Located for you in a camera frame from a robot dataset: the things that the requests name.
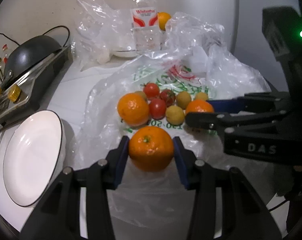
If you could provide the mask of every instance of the clear plastic bag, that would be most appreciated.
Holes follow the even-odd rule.
[[[206,62],[206,81],[215,99],[231,99],[250,92],[270,92],[260,72],[241,63],[226,47],[213,45]]]
[[[71,45],[73,57],[81,60],[81,67],[104,64],[113,54],[121,52],[136,55],[130,10],[113,10],[104,0],[77,0],[77,3],[82,11],[75,21]]]
[[[161,90],[170,88],[193,95],[207,90],[196,75],[181,65],[181,59],[189,54],[189,49],[176,49],[143,55],[98,82],[89,93],[84,122],[71,145],[67,164],[75,169],[88,167],[116,148],[123,135],[132,137],[136,129],[121,122],[116,106],[121,96],[141,90],[142,84],[155,82]],[[271,174],[266,171],[272,166],[225,155],[215,133],[192,130],[185,124],[172,126],[165,119],[151,120],[149,125],[165,129],[171,137],[179,136],[185,148],[213,167],[237,166],[260,194],[272,191],[266,183]],[[181,185],[174,160],[164,171],[145,173],[128,159],[122,183],[117,190],[108,192],[108,200],[111,216],[139,227],[157,228],[190,217],[194,192]]]
[[[183,64],[209,88],[211,99],[231,99],[250,92],[270,91],[259,71],[227,51],[224,27],[177,12],[166,24],[168,49],[190,49]]]

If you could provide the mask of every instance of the white plate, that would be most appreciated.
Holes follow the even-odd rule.
[[[58,115],[39,111],[16,129],[4,155],[3,180],[19,206],[35,203],[63,168],[65,134]]]

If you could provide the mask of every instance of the orange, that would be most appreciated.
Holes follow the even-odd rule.
[[[130,126],[140,126],[149,120],[149,105],[142,96],[136,93],[121,97],[117,110],[120,117]]]
[[[143,127],[129,141],[129,156],[133,164],[143,171],[161,171],[173,158],[173,141],[159,127]]]
[[[165,25],[168,20],[171,19],[171,15],[165,12],[159,12],[158,13],[158,21],[159,21],[159,27],[161,30],[165,31]]]
[[[196,99],[188,104],[187,109],[186,109],[186,114],[189,112],[213,113],[214,109],[213,109],[213,106],[210,105],[208,102],[201,100],[201,99]]]

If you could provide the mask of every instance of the blue gripper pad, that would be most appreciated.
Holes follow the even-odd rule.
[[[237,114],[240,111],[245,111],[245,104],[242,99],[230,100],[208,100],[215,112],[227,112],[230,114]]]
[[[125,165],[129,155],[129,137],[123,136],[117,149],[109,151],[106,160],[109,163],[105,182],[111,185],[111,189],[116,189],[121,183]]]
[[[179,137],[174,137],[174,160],[178,169],[181,184],[187,190],[195,189],[199,178],[194,171],[194,162],[197,160],[194,153],[186,150]]]

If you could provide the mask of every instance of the cherry tomato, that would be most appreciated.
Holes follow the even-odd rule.
[[[147,95],[149,100],[157,98],[160,94],[160,89],[157,84],[148,83],[145,85],[143,92]]]
[[[155,98],[149,104],[149,109],[151,116],[156,120],[160,120],[165,116],[167,106],[162,99]]]
[[[167,106],[172,106],[175,101],[175,93],[169,89],[165,89],[160,93],[160,98],[166,102]]]

